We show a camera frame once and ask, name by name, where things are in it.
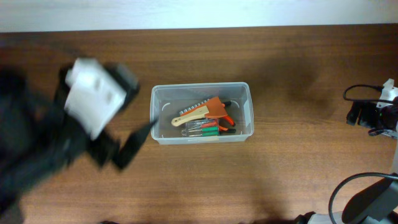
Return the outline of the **clear case coloured screwdrivers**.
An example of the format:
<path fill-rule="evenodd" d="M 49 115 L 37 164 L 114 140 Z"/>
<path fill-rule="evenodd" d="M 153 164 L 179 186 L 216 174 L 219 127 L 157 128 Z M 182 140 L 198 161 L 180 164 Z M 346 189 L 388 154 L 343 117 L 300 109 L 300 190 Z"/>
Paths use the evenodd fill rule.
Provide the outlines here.
<path fill-rule="evenodd" d="M 219 135 L 219 124 L 217 119 L 199 119 L 189 121 L 181 130 L 183 137 L 209 137 Z"/>

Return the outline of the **orange screwdriver bit holder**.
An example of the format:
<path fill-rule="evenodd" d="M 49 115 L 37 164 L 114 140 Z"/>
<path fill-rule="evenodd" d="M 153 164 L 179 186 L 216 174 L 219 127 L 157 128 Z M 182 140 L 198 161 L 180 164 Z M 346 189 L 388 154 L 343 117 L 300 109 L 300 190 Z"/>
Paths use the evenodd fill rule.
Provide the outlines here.
<path fill-rule="evenodd" d="M 210 99 L 208 98 L 208 99 L 205 99 L 205 100 L 203 100 L 203 101 L 201 101 L 201 102 L 199 102 L 199 103 L 195 103 L 194 105 L 191 105 L 191 106 L 189 106 L 189 107 L 187 107 L 187 108 L 184 108 L 183 110 L 181 110 L 181 111 L 179 112 L 179 115 L 182 116 L 183 114 L 188 113 L 188 112 L 190 112 L 191 110 L 194 110 L 194 109 L 196 109 L 197 107 L 199 107 L 199 106 L 201 106 L 201 105 L 207 103 L 209 100 L 210 100 Z"/>

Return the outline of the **small orange cutting pliers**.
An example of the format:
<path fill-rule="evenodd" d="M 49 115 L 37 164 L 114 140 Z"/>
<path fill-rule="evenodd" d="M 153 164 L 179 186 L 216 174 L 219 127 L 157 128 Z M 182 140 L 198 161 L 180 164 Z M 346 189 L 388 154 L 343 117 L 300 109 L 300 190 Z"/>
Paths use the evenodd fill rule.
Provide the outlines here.
<path fill-rule="evenodd" d="M 231 102 L 226 101 L 226 102 L 222 103 L 222 105 L 225 108 L 225 107 L 231 106 Z M 231 126 L 235 127 L 236 123 L 234 122 L 232 117 L 230 117 L 229 115 L 222 117 L 222 119 L 225 120 L 226 122 L 228 122 Z"/>

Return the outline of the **orange scraper wooden handle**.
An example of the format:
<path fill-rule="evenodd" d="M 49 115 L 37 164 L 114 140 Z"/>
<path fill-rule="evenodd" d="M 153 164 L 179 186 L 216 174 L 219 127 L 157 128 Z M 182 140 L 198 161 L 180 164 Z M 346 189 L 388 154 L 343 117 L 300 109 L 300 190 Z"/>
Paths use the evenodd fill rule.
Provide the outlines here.
<path fill-rule="evenodd" d="M 171 120 L 172 126 L 180 126 L 189 121 L 204 118 L 222 118 L 227 115 L 225 108 L 218 96 L 211 98 L 207 103 L 191 110 L 182 116 Z"/>

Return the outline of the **orange black long-nose pliers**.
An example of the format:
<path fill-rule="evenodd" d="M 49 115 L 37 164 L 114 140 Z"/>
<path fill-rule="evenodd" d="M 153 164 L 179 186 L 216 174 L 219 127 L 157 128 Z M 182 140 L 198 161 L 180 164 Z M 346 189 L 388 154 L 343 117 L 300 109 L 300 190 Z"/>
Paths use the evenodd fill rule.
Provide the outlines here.
<path fill-rule="evenodd" d="M 223 121 L 224 123 L 226 122 L 226 121 L 223 120 L 222 118 L 220 118 L 220 119 L 218 120 L 218 123 L 219 123 L 219 125 L 218 125 L 218 130 L 219 130 L 220 134 L 223 134 L 223 133 L 234 134 L 234 133 L 236 132 L 236 129 L 235 129 L 233 126 L 231 126 L 231 128 L 226 128 L 226 127 L 222 126 L 222 125 L 221 125 L 221 121 Z"/>

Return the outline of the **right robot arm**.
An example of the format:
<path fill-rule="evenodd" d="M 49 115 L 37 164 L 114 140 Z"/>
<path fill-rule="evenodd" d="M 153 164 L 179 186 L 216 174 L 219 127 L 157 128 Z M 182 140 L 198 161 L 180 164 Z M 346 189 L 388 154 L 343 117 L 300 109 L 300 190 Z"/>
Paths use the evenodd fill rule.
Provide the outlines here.
<path fill-rule="evenodd" d="M 368 128 L 370 136 L 386 133 L 397 136 L 397 101 L 384 107 L 371 102 L 354 102 L 346 122 Z M 334 212 L 333 203 L 338 192 L 352 180 L 365 177 L 379 177 L 380 180 L 352 196 L 343 211 Z M 336 186 L 328 201 L 326 215 L 310 212 L 297 216 L 294 223 L 397 223 L 396 208 L 397 172 L 364 172 L 352 175 Z"/>

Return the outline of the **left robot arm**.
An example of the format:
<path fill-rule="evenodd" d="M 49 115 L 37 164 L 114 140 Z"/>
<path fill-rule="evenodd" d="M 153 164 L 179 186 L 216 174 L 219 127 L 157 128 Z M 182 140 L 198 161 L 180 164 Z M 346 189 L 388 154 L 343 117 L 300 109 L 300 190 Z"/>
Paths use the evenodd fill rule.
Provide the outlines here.
<path fill-rule="evenodd" d="M 125 144 L 106 125 L 137 96 L 140 86 L 120 63 L 79 58 L 63 66 L 52 100 L 28 86 L 23 72 L 1 68 L 1 222 L 22 223 L 21 197 L 89 154 L 98 166 L 125 169 L 154 122 L 131 133 Z"/>

